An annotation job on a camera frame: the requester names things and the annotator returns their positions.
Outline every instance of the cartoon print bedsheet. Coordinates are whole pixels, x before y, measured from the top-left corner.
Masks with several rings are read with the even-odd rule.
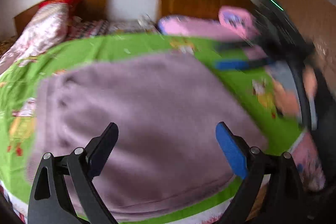
[[[159,34],[124,34],[65,42],[36,57],[14,63],[0,78],[0,190],[26,221],[31,185],[25,164],[34,141],[35,98],[41,79],[96,61],[115,61],[137,55],[178,50],[192,52],[236,96],[268,138],[267,153],[279,155],[300,135],[294,120],[279,118],[272,103],[272,84],[264,69],[217,71],[221,58],[246,59],[241,50],[219,55],[212,40]],[[213,223],[227,208],[241,181],[236,178],[220,193],[183,210],[137,223]]]

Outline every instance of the green light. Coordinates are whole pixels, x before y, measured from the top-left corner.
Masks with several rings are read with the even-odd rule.
[[[274,0],[270,0],[270,1],[273,2],[276,6],[278,6],[280,10],[284,11],[284,9],[282,9],[278,4],[276,4]]]

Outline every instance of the pillow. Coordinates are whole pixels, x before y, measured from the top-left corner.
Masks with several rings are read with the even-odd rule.
[[[218,41],[241,39],[235,30],[223,27],[220,22],[216,20],[175,15],[161,18],[157,26],[160,31],[166,35],[205,37]]]
[[[35,56],[64,41],[68,32],[68,5],[54,3],[43,6],[28,23],[19,39],[0,59],[0,74],[15,61],[19,66],[34,62]]]
[[[39,4],[39,8],[42,8],[43,6],[46,6],[51,3],[66,3],[69,5],[69,14],[70,16],[74,13],[76,6],[78,3],[80,3],[82,0],[47,0]]]

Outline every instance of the pink pillow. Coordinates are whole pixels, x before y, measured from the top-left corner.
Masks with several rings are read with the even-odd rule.
[[[163,34],[184,37],[205,37],[218,41],[241,40],[232,28],[223,27],[219,21],[204,20],[186,16],[169,16],[159,20],[158,27]]]

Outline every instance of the metal screw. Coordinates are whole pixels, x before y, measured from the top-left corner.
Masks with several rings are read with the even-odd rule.
[[[288,152],[284,152],[283,156],[286,158],[286,159],[290,159],[292,157],[292,155]]]
[[[255,154],[255,155],[259,154],[259,152],[260,152],[260,149],[258,147],[255,147],[255,146],[251,147],[250,150],[251,150],[251,153]]]
[[[51,154],[48,152],[48,153],[45,153],[44,155],[43,155],[43,158],[45,159],[45,160],[47,160],[48,158],[50,158],[51,157]]]
[[[76,155],[80,155],[81,153],[83,153],[84,152],[84,148],[83,147],[77,147],[76,149],[75,149],[75,154]]]

